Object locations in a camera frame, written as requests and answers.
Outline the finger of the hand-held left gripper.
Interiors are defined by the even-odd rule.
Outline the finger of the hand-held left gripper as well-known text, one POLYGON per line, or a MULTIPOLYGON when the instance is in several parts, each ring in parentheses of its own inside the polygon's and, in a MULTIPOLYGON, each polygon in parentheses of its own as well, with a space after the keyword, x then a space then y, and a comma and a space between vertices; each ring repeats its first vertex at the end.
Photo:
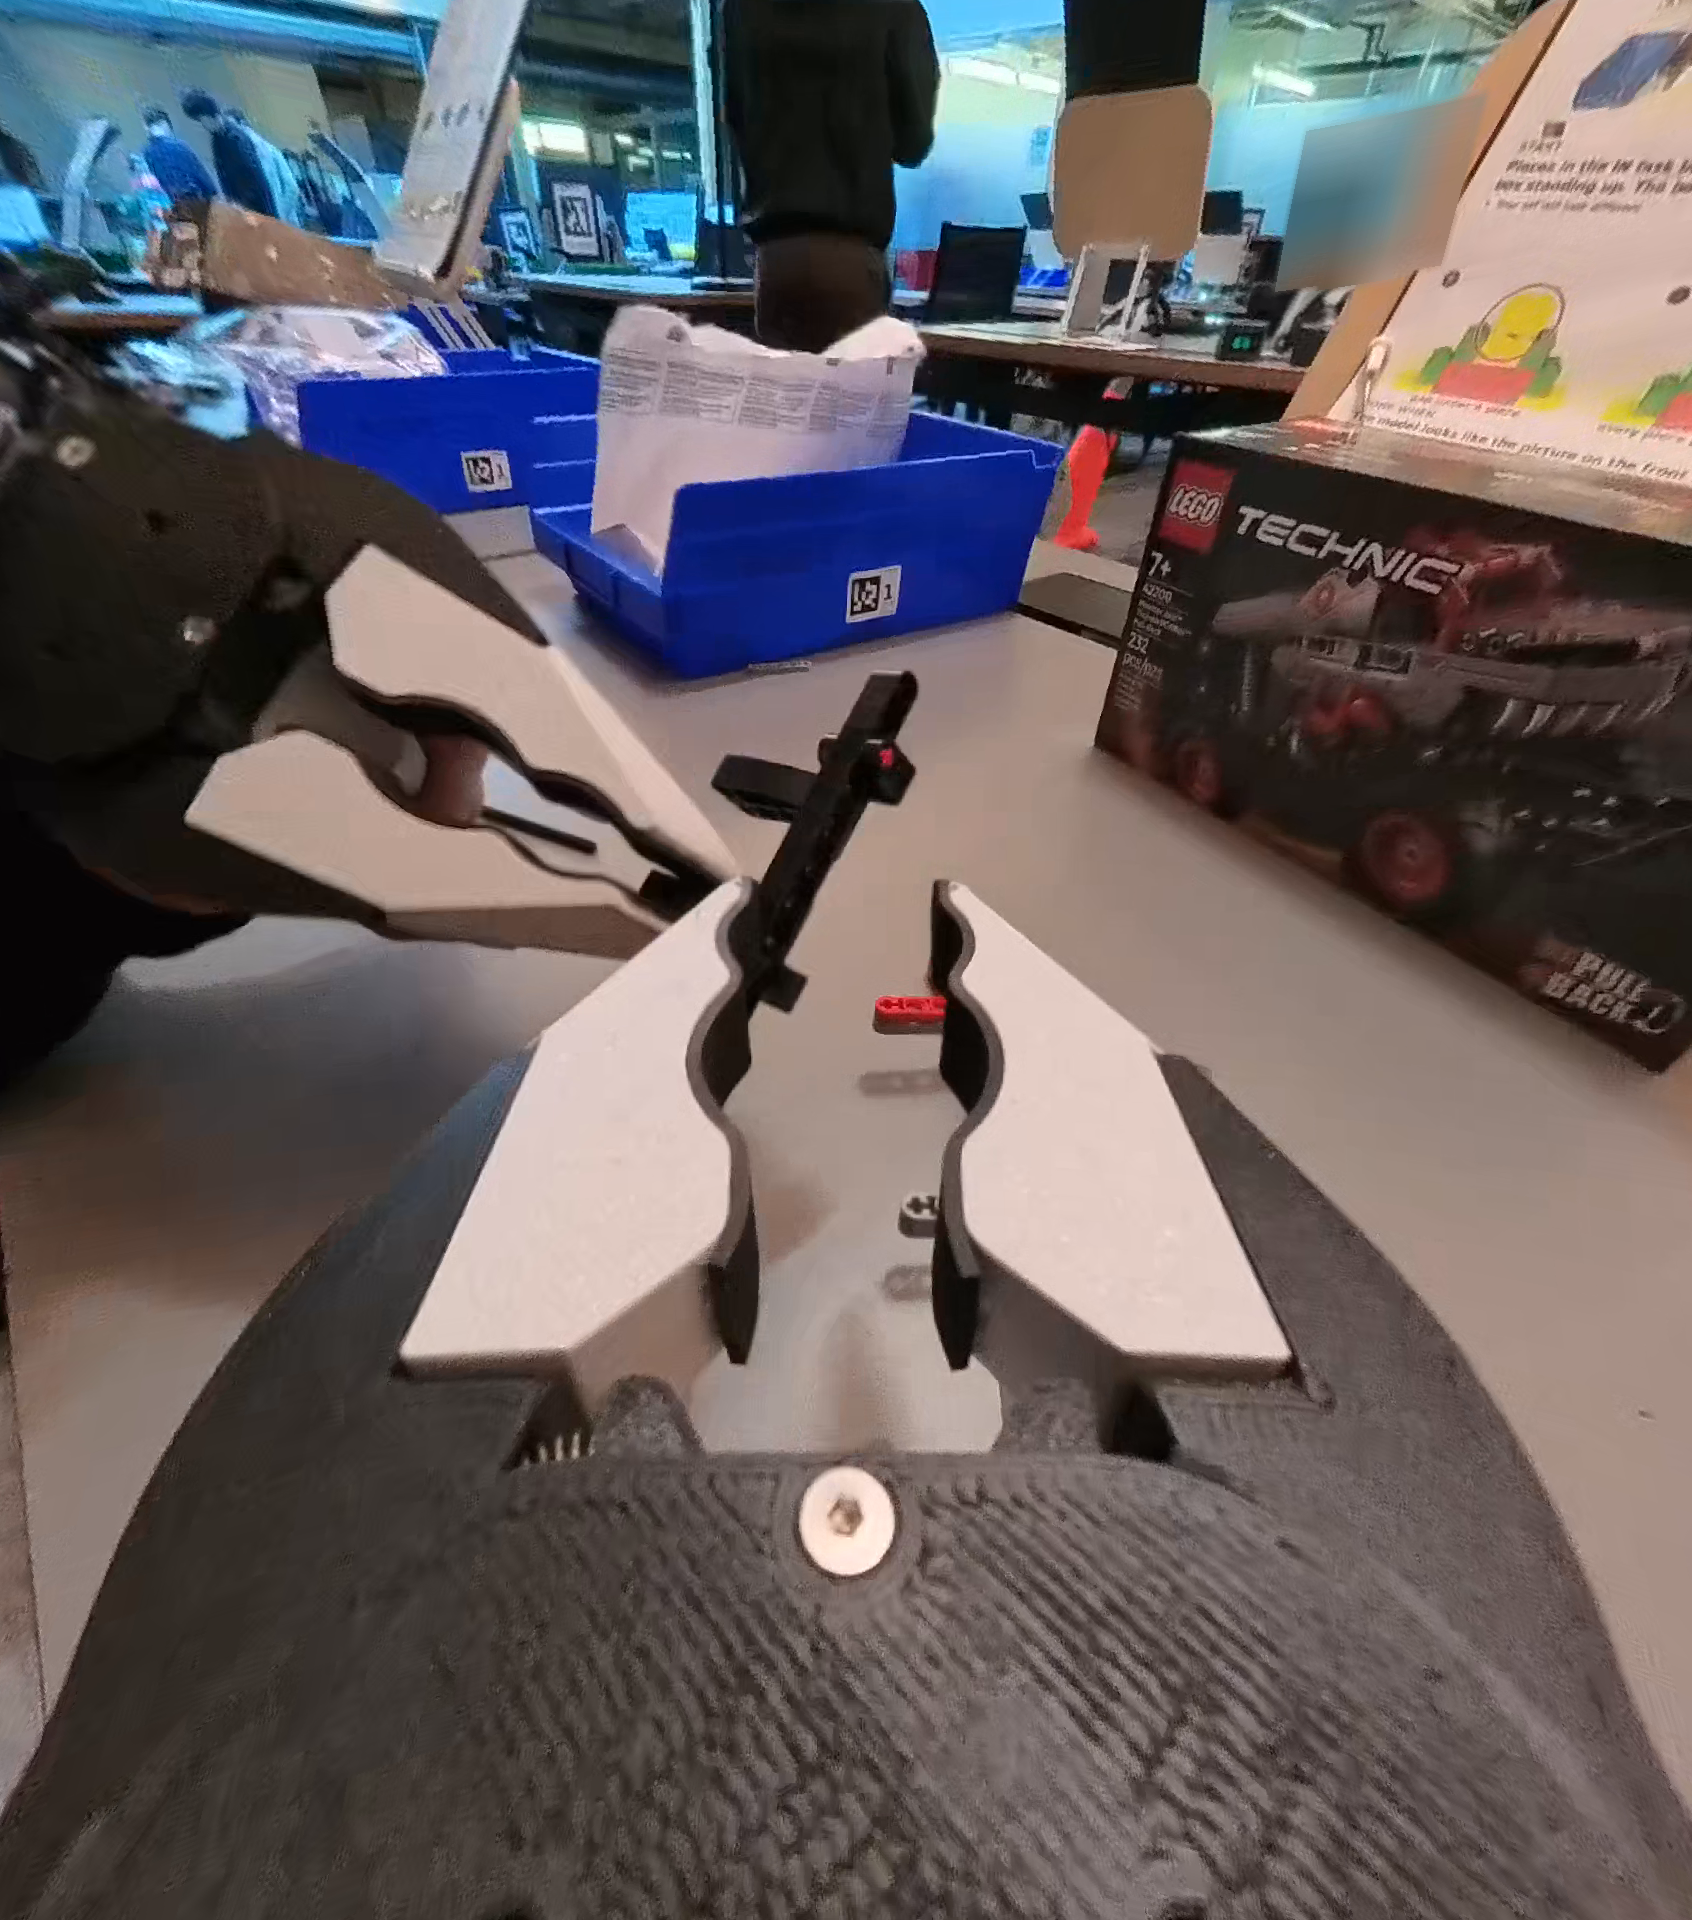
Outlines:
POLYGON ((547 667, 498 692, 399 699, 335 667, 300 667, 262 711, 253 744, 223 757, 187 826, 349 904, 415 942, 630 958, 670 926, 670 900, 643 896, 630 855, 583 852, 484 821, 423 814, 428 744, 469 743, 547 803, 556 789, 627 805, 627 764, 547 667))
MULTIPOLYGON (((331 659, 420 743, 473 741, 507 770, 498 803, 592 839, 597 856, 498 830, 531 862, 630 900, 702 900, 738 861, 673 773, 556 647, 363 548, 327 591, 331 659)), ((476 826, 488 828, 476 814, 476 826)))

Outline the brown cardboard box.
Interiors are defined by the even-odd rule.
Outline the brown cardboard box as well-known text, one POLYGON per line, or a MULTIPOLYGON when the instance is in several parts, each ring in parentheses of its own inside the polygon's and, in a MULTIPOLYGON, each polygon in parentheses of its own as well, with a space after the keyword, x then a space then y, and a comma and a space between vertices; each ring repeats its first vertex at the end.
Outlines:
POLYGON ((197 282, 209 302, 236 309, 400 312, 411 302, 373 249, 231 202, 206 207, 197 282))

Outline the cardboard booklet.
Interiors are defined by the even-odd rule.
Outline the cardboard booklet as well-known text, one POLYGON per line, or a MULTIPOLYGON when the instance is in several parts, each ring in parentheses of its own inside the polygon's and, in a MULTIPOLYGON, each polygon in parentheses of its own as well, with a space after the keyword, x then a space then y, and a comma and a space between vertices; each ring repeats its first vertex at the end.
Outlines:
POLYGON ((399 198, 374 247, 378 275, 409 295, 450 299, 475 273, 520 112, 531 13, 531 2, 450 2, 436 24, 399 198))

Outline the clear plastic bags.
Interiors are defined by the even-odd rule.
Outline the clear plastic bags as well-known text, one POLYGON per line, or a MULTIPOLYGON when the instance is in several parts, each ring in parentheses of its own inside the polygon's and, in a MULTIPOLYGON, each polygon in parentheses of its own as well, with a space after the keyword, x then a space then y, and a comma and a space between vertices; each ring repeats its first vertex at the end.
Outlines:
POLYGON ((304 304, 223 310, 166 340, 116 350, 116 376, 209 433, 251 427, 300 445, 300 391, 316 379, 444 376, 444 354, 400 315, 304 304))

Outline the white printed paper sheet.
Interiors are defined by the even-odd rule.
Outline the white printed paper sheet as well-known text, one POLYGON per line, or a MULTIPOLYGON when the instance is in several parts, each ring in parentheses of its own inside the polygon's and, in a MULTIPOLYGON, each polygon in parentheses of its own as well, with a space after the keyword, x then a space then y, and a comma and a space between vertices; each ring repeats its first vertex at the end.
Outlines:
POLYGON ((890 315, 805 352, 621 309, 599 356, 590 533, 660 574, 688 486, 893 464, 925 358, 890 315))

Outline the orange cone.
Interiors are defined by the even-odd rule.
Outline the orange cone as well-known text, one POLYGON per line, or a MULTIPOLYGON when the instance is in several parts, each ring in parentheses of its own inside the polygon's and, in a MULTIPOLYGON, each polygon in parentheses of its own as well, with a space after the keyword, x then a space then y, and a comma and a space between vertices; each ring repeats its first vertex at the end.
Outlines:
POLYGON ((1059 521, 1051 540, 1068 552, 1097 554, 1100 535, 1094 514, 1113 467, 1116 440, 1105 427, 1084 425, 1074 434, 1061 464, 1059 521))

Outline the cardboard sign on stand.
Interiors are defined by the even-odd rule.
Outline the cardboard sign on stand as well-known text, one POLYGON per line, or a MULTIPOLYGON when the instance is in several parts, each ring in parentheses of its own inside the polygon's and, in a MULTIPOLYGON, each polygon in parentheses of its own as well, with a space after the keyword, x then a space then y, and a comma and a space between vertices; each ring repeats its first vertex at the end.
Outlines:
POLYGON ((1062 336, 1103 333, 1119 265, 1131 266, 1120 336, 1148 273, 1177 275, 1198 241, 1213 136, 1215 105, 1197 82, 1064 101, 1051 151, 1052 243, 1070 269, 1062 336))

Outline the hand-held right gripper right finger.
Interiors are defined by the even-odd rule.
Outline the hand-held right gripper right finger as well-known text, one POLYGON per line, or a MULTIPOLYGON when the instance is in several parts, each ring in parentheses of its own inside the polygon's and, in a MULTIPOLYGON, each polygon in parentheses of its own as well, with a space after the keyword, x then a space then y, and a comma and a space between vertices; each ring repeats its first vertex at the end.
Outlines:
POLYGON ((932 1321, 997 1380, 1280 1380, 1294 1350, 1147 1032, 953 878, 932 1321))

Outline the black laptop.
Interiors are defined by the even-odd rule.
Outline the black laptop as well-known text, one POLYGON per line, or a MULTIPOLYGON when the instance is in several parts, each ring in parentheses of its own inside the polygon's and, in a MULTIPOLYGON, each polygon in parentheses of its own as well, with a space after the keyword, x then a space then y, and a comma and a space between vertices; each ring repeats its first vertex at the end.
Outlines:
POLYGON ((1014 317, 1026 263, 1022 225, 942 223, 919 326, 1001 324, 1014 317))

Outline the cardboard instruction board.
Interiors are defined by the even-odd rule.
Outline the cardboard instruction board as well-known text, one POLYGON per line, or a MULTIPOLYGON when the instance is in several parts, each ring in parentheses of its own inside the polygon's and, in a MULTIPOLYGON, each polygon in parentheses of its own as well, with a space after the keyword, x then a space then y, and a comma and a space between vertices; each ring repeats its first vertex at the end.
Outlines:
POLYGON ((1541 4, 1472 93, 1443 259, 1347 302, 1287 418, 1692 489, 1692 2, 1541 4))

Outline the black lego beam assembly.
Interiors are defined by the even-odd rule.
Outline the black lego beam assembly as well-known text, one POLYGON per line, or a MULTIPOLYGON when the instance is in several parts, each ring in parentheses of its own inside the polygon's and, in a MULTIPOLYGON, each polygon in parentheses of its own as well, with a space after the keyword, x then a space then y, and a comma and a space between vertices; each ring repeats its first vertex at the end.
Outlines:
POLYGON ((822 887, 868 808, 905 805, 917 768, 901 732, 919 692, 911 670, 868 677, 839 732, 819 743, 812 768, 742 754, 719 763, 715 792, 749 818, 783 828, 732 944, 751 1011, 796 1006, 807 979, 790 967, 790 952, 822 887))

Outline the long wooden table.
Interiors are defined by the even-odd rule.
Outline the long wooden table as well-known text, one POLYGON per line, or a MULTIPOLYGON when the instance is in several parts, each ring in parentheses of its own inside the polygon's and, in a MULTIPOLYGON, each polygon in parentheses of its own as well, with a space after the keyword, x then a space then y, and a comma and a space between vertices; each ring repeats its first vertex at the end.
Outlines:
MULTIPOLYGON (((542 315, 585 312, 594 322, 623 307, 653 307, 755 335, 755 291, 738 282, 700 285, 659 275, 547 275, 523 277, 523 299, 542 315)), ((1132 379, 1175 386, 1296 397, 1310 371, 1288 356, 1225 358, 1201 336, 1074 335, 1062 324, 1062 304, 1046 296, 1016 296, 1011 317, 988 320, 926 320, 928 296, 901 291, 894 312, 909 320, 931 352, 1012 369, 1132 379)))

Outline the blue plastic bin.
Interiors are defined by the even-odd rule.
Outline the blue plastic bin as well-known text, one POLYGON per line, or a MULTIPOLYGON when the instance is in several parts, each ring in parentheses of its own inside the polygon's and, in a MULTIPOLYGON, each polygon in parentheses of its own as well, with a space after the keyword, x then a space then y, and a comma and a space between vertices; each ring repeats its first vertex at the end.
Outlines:
POLYGON ((882 467, 684 486, 660 571, 587 502, 535 508, 580 608, 675 681, 737 677, 1011 612, 1062 451, 937 413, 882 467))
POLYGON ((417 376, 302 382, 300 445, 442 517, 561 511, 592 497, 597 358, 531 346, 448 350, 442 362, 417 376))

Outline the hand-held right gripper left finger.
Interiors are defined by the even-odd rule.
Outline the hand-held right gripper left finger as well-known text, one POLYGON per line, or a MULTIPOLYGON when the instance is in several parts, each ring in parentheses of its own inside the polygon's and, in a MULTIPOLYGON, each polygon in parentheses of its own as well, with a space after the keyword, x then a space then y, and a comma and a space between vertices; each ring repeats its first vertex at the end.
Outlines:
POLYGON ((400 1342, 417 1379, 696 1380, 749 1359, 761 1251, 732 881, 531 1048, 400 1342))

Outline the black lego set box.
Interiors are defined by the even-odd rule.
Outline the black lego set box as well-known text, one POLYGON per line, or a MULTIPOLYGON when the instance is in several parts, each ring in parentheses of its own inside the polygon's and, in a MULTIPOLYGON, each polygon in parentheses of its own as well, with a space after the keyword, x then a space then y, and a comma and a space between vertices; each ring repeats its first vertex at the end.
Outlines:
POLYGON ((1692 1048, 1692 489, 1180 437, 1097 746, 1637 1064, 1692 1048))

